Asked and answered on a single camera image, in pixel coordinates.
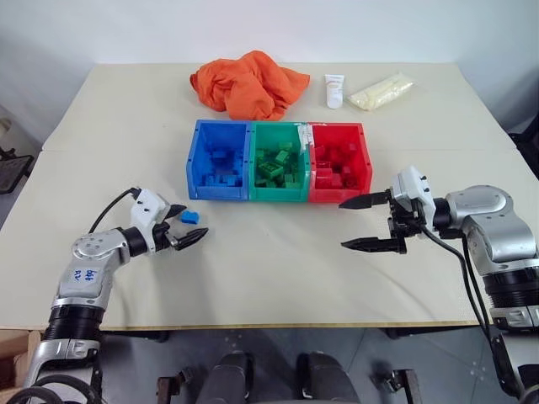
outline white table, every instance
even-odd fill
[[[361,78],[365,84],[396,70],[417,78],[426,87],[371,114],[348,105],[326,110],[320,80],[313,80],[286,118],[362,121],[373,190],[387,188],[391,176],[409,164],[429,176],[439,196],[491,183],[514,197],[517,213],[539,234],[538,182],[453,65],[297,66],[311,74],[344,72],[349,82],[360,82],[351,77],[353,71],[371,72],[370,80]],[[458,262],[431,242],[410,240],[405,256],[339,245],[355,237],[387,236],[386,206],[350,211],[335,205],[189,201],[184,164],[193,124],[197,118],[222,117],[187,92],[182,80],[192,70],[98,66],[91,73],[0,231],[0,327],[45,326],[73,240],[132,185],[186,203],[211,231],[183,252],[134,258],[119,270],[106,329],[475,323]],[[107,113],[113,104],[117,116]],[[446,114],[462,120],[465,111],[474,116],[452,138],[447,127],[456,128],[453,121],[433,119]],[[100,228],[127,226],[130,204],[122,201]],[[173,227],[179,234],[188,229],[178,222]]]
[[[286,66],[311,74],[311,83],[283,120],[361,122],[369,150],[491,150],[515,148],[454,64],[312,64]],[[197,119],[228,119],[201,104],[189,84],[199,65],[96,66],[46,151],[166,150],[189,146]],[[326,106],[324,73],[346,76],[353,93],[395,72],[417,86],[375,112],[344,103]]]

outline cardboard box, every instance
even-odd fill
[[[20,391],[40,341],[37,331],[0,330],[0,404]]]

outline blue bin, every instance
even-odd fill
[[[248,199],[251,123],[197,120],[187,160],[191,199]]]

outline plastic bag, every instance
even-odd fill
[[[414,82],[401,72],[388,77],[348,97],[348,100],[365,111],[372,111],[406,93]]]

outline table edge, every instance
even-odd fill
[[[321,322],[321,323],[267,323],[267,324],[204,324],[199,326],[104,326],[101,331],[176,331],[176,330],[220,330],[249,328],[393,328],[393,327],[463,327],[477,326],[472,320],[443,322]],[[38,330],[44,326],[0,326],[3,330]]]

